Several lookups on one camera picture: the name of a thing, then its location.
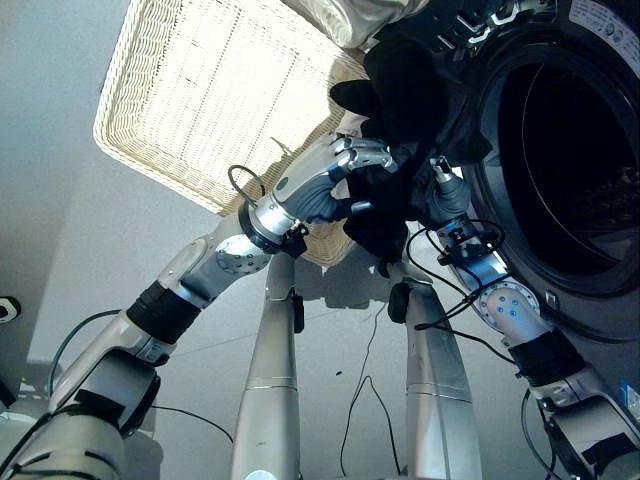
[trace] wire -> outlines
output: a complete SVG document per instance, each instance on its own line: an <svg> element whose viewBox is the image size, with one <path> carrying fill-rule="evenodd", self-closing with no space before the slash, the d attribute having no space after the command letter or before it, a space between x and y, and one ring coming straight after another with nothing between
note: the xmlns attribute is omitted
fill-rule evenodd
<svg viewBox="0 0 640 480"><path fill-rule="evenodd" d="M229 182L231 183L231 186L233 187L233 189L238 192L240 194L240 196L242 198L244 198L247 202L249 202L251 205L253 205L254 207L257 206L256 202L253 198L251 198L247 192L245 192L240 185L238 185L236 183L236 181L233 178L233 171L234 170L242 170L244 172L247 172L249 175L251 175L256 182L258 182L258 185L260 186L260 196L264 196L267 193L267 190L264 187L264 183L262 182L262 179L250 168L245 167L244 165L231 165L228 169L227 169L227 176L229 177Z"/></svg>
<svg viewBox="0 0 640 480"><path fill-rule="evenodd" d="M22 449L22 447L24 447L24 445L29 441L29 439L33 436L33 434L36 433L36 430L38 430L40 427L46 424L49 420L51 420L52 417L53 415L47 412L43 416L41 416L38 420L36 420L36 423L31 425L31 428L27 430L27 432L22 436L22 438L18 441L18 443L16 443L15 446L11 449L11 451L9 452L9 455L6 456L2 464L0 464L0 475L2 475L7 470L13 458L18 454L18 452Z"/></svg>
<svg viewBox="0 0 640 480"><path fill-rule="evenodd" d="M500 238L498 239L496 244L492 246L490 252L495 252L498 248L500 248L500 246L504 243L505 238L507 238L507 234L505 233L504 228L502 228L496 222L492 222L491 220L485 220L484 218L468 218L467 220L471 223L491 225L496 230L498 230L498 233L500 234Z"/></svg>
<svg viewBox="0 0 640 480"><path fill-rule="evenodd" d="M120 310L107 310L105 312L96 313L95 315L91 315L90 317L85 318L78 325L73 327L73 329L69 332L69 334L65 337L65 339L62 341L62 343L58 347L58 350L56 351L56 354L53 356L53 360L51 361L51 368L49 369L49 378L47 381L47 391L49 393L49 398L51 398L51 395L53 394L53 378L56 374L56 369L58 368L60 357L62 356L62 353L64 352L65 348L67 348L67 345L69 344L71 339L76 335L76 333L78 333L80 329L82 329L88 323L91 323L94 320L97 320L98 318L108 317L110 315L117 315L118 313L120 313Z"/></svg>
<svg viewBox="0 0 640 480"><path fill-rule="evenodd" d="M73 327L73 329L69 332L69 334L65 337L65 339L62 341L62 343L58 347L58 350L56 351L56 354L54 355L53 360L51 361L51 369L49 370L49 379L48 379L49 397L51 397L51 394L53 393L53 377L55 375L56 369L58 368L58 363L60 362L60 357L62 356L65 348L67 347L69 342L73 339L73 337L80 331L80 329L82 329L87 324L93 322L94 320L97 320L97 319L102 318L102 317L107 317L109 315L117 315L118 313L120 313L120 310L107 310L107 311L104 311L104 312L96 313L95 315L91 315L90 317L85 318L78 325ZM152 405L151 408L155 408L155 409L158 409L158 410L169 410L169 411L172 411L172 412L178 412L178 413L182 413L184 415L189 415L191 417L194 417L194 418L197 418L199 420L202 420L203 422L206 422L209 425L211 425L212 427L217 428L218 430L220 430L222 433L224 433L227 436L229 441L231 443L233 443L233 437L231 437L229 432L227 432L224 428L222 428L220 425L212 422L211 420L208 420L208 419L206 419L204 417L201 417L200 415L197 415L197 414L195 414L193 412L189 412L187 410L182 410L180 408L162 407L162 406L159 406L159 405Z"/></svg>
<svg viewBox="0 0 640 480"><path fill-rule="evenodd" d="M411 235L411 238L409 238L409 241L407 242L407 246L405 247L405 251L407 252L407 258L409 259L409 261L418 269L422 270L424 273L426 273L429 276L432 276L434 278L437 278L438 280L440 280L442 283L450 286L451 288L453 288L456 292L458 292L460 295L462 295L464 298L467 298L467 294L464 292L464 290L462 290L460 287L458 287L457 285L455 285L454 283L450 282L449 280L447 280L444 277L441 277L440 275L437 275L435 273L433 273L431 270L427 270L426 268L424 268L422 265L420 265L418 262L416 262L416 260L413 258L413 256L411 255L411 244L413 243L413 241L418 237L418 235L428 231L428 228L421 228L420 230L418 230L416 233L414 233L413 235Z"/></svg>
<svg viewBox="0 0 640 480"><path fill-rule="evenodd" d="M201 417L200 415L197 415L197 414L195 414L193 412L189 412L187 410L182 410L180 408L162 407L160 405L151 405L151 408L155 408L156 410L167 410L167 411L170 411L170 412L178 412L178 413L182 413L184 415L188 415L188 416L193 417L193 418L197 418L198 420L202 420L203 422L208 423L212 427L217 428L222 433L224 433L226 435L226 437L229 439L229 441L233 444L233 437L229 434L229 432L227 432L224 428L222 428L217 423L212 422L211 420L209 420L207 418Z"/></svg>
<svg viewBox="0 0 640 480"><path fill-rule="evenodd" d="M509 357L501 354L495 348L493 348L491 345L489 345L489 343L487 343L486 341L484 341L483 339L481 339L479 337L475 337L473 335L469 335L468 333L459 332L458 330L454 330L453 328L450 328L450 327L443 327L442 325L435 325L433 323L432 324L428 324L427 328L436 328L438 330L442 330L443 332L449 332L449 333L452 333L453 335L457 335L459 337L466 338L468 340L473 340L474 342L481 343L482 345L487 347L487 349L489 349L494 355L496 355L497 357L500 357L505 362L508 362L508 363L510 363L512 365L516 364Z"/></svg>
<svg viewBox="0 0 640 480"><path fill-rule="evenodd" d="M542 459L542 457L536 450L536 447L533 445L533 441L531 440L531 435L529 435L529 429L527 428L527 403L529 402L530 396L531 396L531 390L527 388L527 390L524 392L524 396L522 397L522 403L520 404L520 425L522 426L522 433L524 434L524 439L526 440L527 446L529 447L529 450L531 450L531 453L533 454L535 459L542 466L542 468L546 470L547 476L549 476L549 478L555 478L556 480L562 480L562 478L559 477L552 470L552 468L549 465L547 465L545 461Z"/></svg>
<svg viewBox="0 0 640 480"><path fill-rule="evenodd" d="M384 404L384 401L382 400L382 397L380 397L380 394L376 390L376 387L373 385L373 379L371 378L371 375L367 375L366 377L364 377L362 379L362 382L358 386L358 389L355 392L353 400L351 401L351 405L349 406L349 415L347 416L347 426L346 426L346 429L345 429L345 437L342 440L342 447L340 449L340 469L342 470L342 475L345 476L345 477L347 475L345 473L345 471L344 471L344 466L343 466L343 463L342 463L342 454L344 452L344 446L345 446L345 443L346 443L347 434L349 433L349 426L351 424L351 414L353 412L353 408L354 408L354 406L356 404L356 401L358 400L358 397L360 396L360 392L362 392L362 389L364 388L364 384L366 383L367 380L369 380L369 384L371 385L371 389L373 390L374 395L378 399L378 403L380 404L380 406L384 410L384 414L387 417L387 428L389 429L389 439L391 441L391 449L393 450L393 460L394 460L394 462L396 464L396 471L398 472L398 475L400 475L401 474L400 464L398 462L398 452L396 450L396 442L395 442L395 438L393 436L393 428L391 426L391 416L389 415L389 410L387 410L387 406Z"/></svg>
<svg viewBox="0 0 640 480"><path fill-rule="evenodd" d="M360 392L362 391L362 387L364 386L364 383L367 380L367 378L371 383L371 389L373 390L373 393L378 398L378 402L382 406L385 412L385 415L387 417L387 426L389 427L389 438L391 439L391 449L393 450L393 458L396 464L396 470L398 471L398 475L400 474L400 465L398 463L398 454L396 451L396 444L393 436L393 429L391 427L391 417L389 415L389 411L387 410L387 407L382 401L382 398L378 394L377 390L373 386L373 379L371 379L371 376L367 375L366 377L363 378L365 367L367 365L367 360L369 359L369 354L371 353L371 345L373 344L373 339L375 338L376 332L378 331L378 317L384 311L384 308L386 307L386 305L387 303L385 302L380 308L380 310L376 312L373 318L373 331L371 332L371 337L369 337L369 342L367 343L367 351L365 353L364 360L362 361L362 368L360 369L360 375L358 377L358 382L356 383L356 389L353 392L353 397L351 398L351 403L349 404L349 411L347 413L347 424L345 426L344 436L342 437L342 445L340 446L340 470L342 472L342 475L345 477L347 476L347 474L344 469L344 449L347 444L347 436L349 435L349 426L351 425L351 414L353 412L353 408L356 404L356 401L358 400L358 397L360 396Z"/></svg>

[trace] black joint cover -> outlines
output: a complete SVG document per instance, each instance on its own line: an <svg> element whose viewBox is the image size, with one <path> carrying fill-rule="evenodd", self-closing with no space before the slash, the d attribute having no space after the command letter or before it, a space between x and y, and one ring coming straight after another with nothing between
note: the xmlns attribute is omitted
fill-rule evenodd
<svg viewBox="0 0 640 480"><path fill-rule="evenodd" d="M556 382L584 367L582 356L558 329L512 347L509 353L533 387Z"/></svg>
<svg viewBox="0 0 640 480"><path fill-rule="evenodd" d="M275 254L282 249L280 245L273 243L253 227L249 218L249 204L247 202L244 202L238 209L238 221L240 222L242 233L263 252Z"/></svg>
<svg viewBox="0 0 640 480"><path fill-rule="evenodd" d="M307 230L307 227L304 225L301 225L292 232L287 232L284 236L282 251L291 258L298 258L307 251L307 244L304 241L304 236L308 234L309 230Z"/></svg>
<svg viewBox="0 0 640 480"><path fill-rule="evenodd" d="M304 330L304 303L300 295L293 295L293 333Z"/></svg>
<svg viewBox="0 0 640 480"><path fill-rule="evenodd" d="M158 282L147 288L127 310L127 316L142 330L173 344L191 326L200 309Z"/></svg>
<svg viewBox="0 0 640 480"><path fill-rule="evenodd" d="M596 473L600 475L612 460L636 450L631 440L624 433L619 433L600 440L582 452L582 456L589 464L594 465Z"/></svg>
<svg viewBox="0 0 640 480"><path fill-rule="evenodd" d="M396 283L391 289L387 313L392 322L400 324L406 323L410 294L411 287L405 282Z"/></svg>

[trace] black cloth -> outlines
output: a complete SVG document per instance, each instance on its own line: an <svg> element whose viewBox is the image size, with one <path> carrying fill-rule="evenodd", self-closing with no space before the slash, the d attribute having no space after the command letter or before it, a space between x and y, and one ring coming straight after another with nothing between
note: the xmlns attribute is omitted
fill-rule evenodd
<svg viewBox="0 0 640 480"><path fill-rule="evenodd" d="M330 96L341 107L369 117L362 124L362 135L391 145L400 170L391 175L371 167L348 177L351 197L369 200L375 210L351 217L344 230L372 254L394 259L402 253L405 220L421 217L410 205L411 191L446 122L447 88L431 56L403 37L385 39L372 48L364 68L370 80L339 83ZM430 178L421 182L427 185Z"/></svg>

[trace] black cable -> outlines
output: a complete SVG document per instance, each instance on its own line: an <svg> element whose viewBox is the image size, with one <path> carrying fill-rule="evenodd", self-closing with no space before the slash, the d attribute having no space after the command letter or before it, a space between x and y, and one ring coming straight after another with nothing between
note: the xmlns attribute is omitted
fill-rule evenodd
<svg viewBox="0 0 640 480"><path fill-rule="evenodd" d="M547 475L550 476L549 478L562 480L562 478L559 477L551 469L551 467L547 465L545 461L542 459L542 457L536 450L536 447L533 445L533 441L531 440L531 435L529 435L529 429L527 428L527 403L529 402L530 396L531 396L531 390L527 388L527 390L524 392L524 396L522 397L522 403L520 404L520 425L522 426L522 433L524 434L524 439L527 442L527 446L529 447L529 450L531 450L531 453L533 454L535 459L542 466L542 468L545 469L545 471L547 472Z"/></svg>
<svg viewBox="0 0 640 480"><path fill-rule="evenodd" d="M22 436L20 440L18 440L18 443L15 444L15 446L9 452L9 455L7 455L4 461L2 462L2 464L0 464L0 475L5 473L5 470L7 470L13 458L18 454L18 452L22 449L22 447L25 446L25 444L33 436L36 430L38 430L40 427L46 424L49 420L51 420L52 417L53 415L51 413L45 413L38 420L36 420L36 423L31 425L31 428L27 430L27 432Z"/></svg>
<svg viewBox="0 0 640 480"><path fill-rule="evenodd" d="M393 436L393 427L391 426L391 415L389 415L389 410L387 409L387 406L385 405L384 401L382 400L382 397L376 390L376 387L373 385L373 378L371 378L371 375L367 375L362 379L362 382L358 386L358 389L355 392L353 400L351 401L351 405L349 406L349 414L347 415L347 425L345 429L345 436L342 440L342 447L340 448L340 469L342 471L342 475L345 477L347 475L344 471L344 465L342 463L342 454L344 452L347 434L349 433L349 426L351 425L351 414L353 413L353 407L355 407L356 401L358 400L358 397L360 397L360 392L362 392L362 389L364 388L364 384L366 383L367 380L369 380L369 384L371 385L371 390L373 390L373 393L378 399L378 403L384 410L385 417L387 418L387 428L389 430L389 439L391 441L391 449L393 451L393 461L395 462L395 465L396 465L396 471L398 472L398 475L400 475L401 474L400 463L398 462L398 452L396 450L395 437Z"/></svg>
<svg viewBox="0 0 640 480"><path fill-rule="evenodd" d="M416 330L425 330L427 328L430 328L429 325L439 325L439 324L443 323L445 320L451 320L456 315L459 315L460 313L465 311L467 308L471 307L473 305L473 302L475 302L476 299L478 298L478 295L480 295L485 288L488 288L488 287L490 287L492 285L495 285L496 283L500 283L501 281L503 281L506 278L509 278L510 276L511 276L510 273L501 275L500 277L496 278L495 280L492 280L489 283L487 283L486 285L484 285L482 288L477 288L476 290L471 292L469 295L466 295L465 298L463 298L462 301L460 301L460 303L456 304L453 308L448 310L445 313L445 316L442 317L440 320L438 320L436 322L431 322L431 323L419 323L414 328Z"/></svg>
<svg viewBox="0 0 640 480"><path fill-rule="evenodd" d="M500 234L500 238L498 239L498 241L496 241L495 245L492 245L490 252L495 252L498 248L500 248L500 246L504 243L505 238L507 238L507 234L505 233L504 228L502 228L496 222L492 222L491 220L485 220L484 218L469 218L467 220L471 223L491 225L496 230L498 230L498 233Z"/></svg>
<svg viewBox="0 0 640 480"><path fill-rule="evenodd" d="M512 365L516 364L512 359L510 359L509 357L501 354L499 351L497 351L495 348L493 348L491 345L489 345L489 343L487 343L486 341L484 341L481 338L475 337L473 335L469 335L468 333L459 332L458 330L454 330L453 328L443 327L442 325L435 325L433 323L432 324L428 324L427 328L436 328L438 330L442 330L443 332L449 332L449 333L451 333L453 335L457 335L459 337L466 338L468 340L473 340L474 342L481 343L482 345L487 347L494 355L496 355L497 357L500 357L505 362L508 362L508 363L510 363Z"/></svg>
<svg viewBox="0 0 640 480"><path fill-rule="evenodd" d="M366 377L363 378L364 375L364 371L365 371L365 367L367 365L367 360L369 359L369 354L371 353L371 345L373 343L373 339L376 336L376 332L378 331L378 317L380 316L380 314L384 311L384 308L386 307L386 302L384 303L384 305L382 305L382 307L380 308L380 310L378 310L378 312L376 313L376 315L373 318L373 332L371 332L371 337L369 338L369 342L367 343L367 351L366 354L364 356L364 360L362 362L362 368L360 369L360 376L358 377L358 382L356 383L356 389L353 393L353 397L351 398L351 403L349 404L349 411L347 413L347 423L345 426L345 430L344 430L344 436L342 437L342 445L340 446L340 470L342 472L343 476L347 476L345 469L344 469L344 449L345 446L347 444L347 436L349 435L349 426L351 425L351 414L353 412L353 407L356 404L356 401L358 400L358 397L360 396L360 392L362 391L362 387L364 386L365 381L367 380L367 378L369 378L369 381L371 383L371 388L374 392L374 394L376 395L376 397L378 398L378 401L380 402L380 405L382 405L382 408L385 412L385 415L387 417L387 425L389 427L389 437L391 439L391 449L393 450L393 458L396 464L396 469L398 471L398 475L400 474L400 465L398 464L398 454L396 451L396 443L395 443L395 438L393 436L393 429L391 427L391 416L389 415L389 412L387 410L386 405L384 404L384 402L382 401L382 398L380 397L380 395L378 394L377 390L375 389L375 387L373 386L373 380L371 379L371 376L367 375Z"/></svg>
<svg viewBox="0 0 640 480"><path fill-rule="evenodd" d="M209 420L207 418L201 417L200 415L197 415L197 414L195 414L193 412L189 412L187 410L182 410L180 408L162 407L160 405L151 405L151 408L155 408L156 410L168 410L170 412L178 412L178 413L182 413L184 415L188 415L188 416L193 417L193 418L197 418L198 420L202 420L203 422L208 423L212 427L217 428L222 433L224 433L226 435L226 437L229 439L229 441L233 444L233 437L229 434L229 432L227 432L224 428L222 428L217 423L212 422L211 420Z"/></svg>
<svg viewBox="0 0 640 480"><path fill-rule="evenodd" d="M231 165L228 169L227 169L227 176L229 177L229 182L231 183L231 186L233 187L233 189L238 192L240 194L240 196L242 198L244 198L247 202L249 202L251 205L253 205L254 207L256 206L256 202L253 198L251 198L247 192L245 192L240 185L238 185L236 183L236 181L233 178L233 171L234 170L242 170L244 172L247 172L249 175L251 175L256 182L258 182L258 185L260 186L260 192L261 192L261 196L264 196L267 193L267 190L264 187L264 183L262 182L262 179L250 168L245 167L244 165Z"/></svg>
<svg viewBox="0 0 640 480"><path fill-rule="evenodd" d="M120 313L120 310L107 310L105 312L100 312L100 313L96 313L95 315L91 315L90 317L85 318L78 325L73 327L73 329L69 332L69 334L64 338L64 340L58 347L56 354L53 356L53 360L51 361L51 368L49 370L49 378L47 381L47 390L49 393L49 398L51 398L51 395L53 394L53 378L56 374L56 369L58 368L60 357L62 356L64 349L67 348L67 345L69 344L71 339L76 335L76 333L78 333L78 331L81 328L83 328L88 323L91 323L94 320L97 320L98 318L107 317L109 315L117 315L118 313Z"/></svg>
<svg viewBox="0 0 640 480"><path fill-rule="evenodd" d="M53 392L53 378L54 378L54 375L55 375L55 371L58 368L58 363L60 362L60 357L62 356L65 348L67 347L69 342L73 339L73 337L80 331L80 329L82 329L85 325L91 323L92 321L97 320L98 318L109 316L109 315L117 315L118 313L120 313L120 310L107 310L105 312L96 313L95 315L91 315L90 317L85 318L78 325L73 327L71 332L69 332L69 334L65 337L65 339L62 341L62 343L58 347L58 350L56 351L56 354L54 355L53 360L51 361L51 369L49 371L49 380L48 380L49 397L51 397L51 394ZM173 412L183 413L184 415L189 415L191 417L194 417L194 418L197 418L199 420L202 420L203 422L206 422L209 425L211 425L211 426L217 428L218 430L220 430L222 433L224 433L227 436L229 441L231 443L233 443L233 437L231 437L231 435L229 435L229 432L227 432L220 425L218 425L218 424L216 424L216 423L212 422L211 420L208 420L208 419L206 419L204 417L201 417L200 415L197 415L195 413L189 412L187 410L182 410L182 409L173 408L173 407L161 407L161 406L157 406L157 405L152 405L151 408L156 408L156 409L159 409L159 410L170 410L170 411L173 411Z"/></svg>
<svg viewBox="0 0 640 480"><path fill-rule="evenodd" d="M462 295L464 298L467 297L467 294L464 292L464 290L462 290L460 287L458 287L457 285L455 285L454 283L450 282L449 280L447 280L444 277L441 277L440 275L437 275L435 273L433 273L430 270L427 270L426 268L424 268L422 265L420 265L418 262L415 261L415 259L413 258L413 256L411 255L411 244L413 243L413 241L418 237L418 235L420 235L421 233L424 233L428 231L428 228L422 228L420 230L418 230L416 233L414 233L413 235L411 235L411 237L409 238L409 241L407 242L407 246L405 247L405 251L407 252L407 258L409 259L409 261L418 269L422 270L424 273L426 273L429 276L432 276L434 278L437 278L438 280L440 280L442 283L450 286L451 288L453 288L456 292L458 292L460 295Z"/></svg>

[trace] washing machine drum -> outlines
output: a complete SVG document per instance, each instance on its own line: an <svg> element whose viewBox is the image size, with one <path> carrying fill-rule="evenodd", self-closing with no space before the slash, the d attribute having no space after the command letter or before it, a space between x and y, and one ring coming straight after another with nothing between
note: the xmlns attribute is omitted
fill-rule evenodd
<svg viewBox="0 0 640 480"><path fill-rule="evenodd" d="M484 40L443 56L470 92L443 151L475 214L506 230L501 255L544 314L623 342L640 318L638 2L534 4L549 8L512 4Z"/></svg>

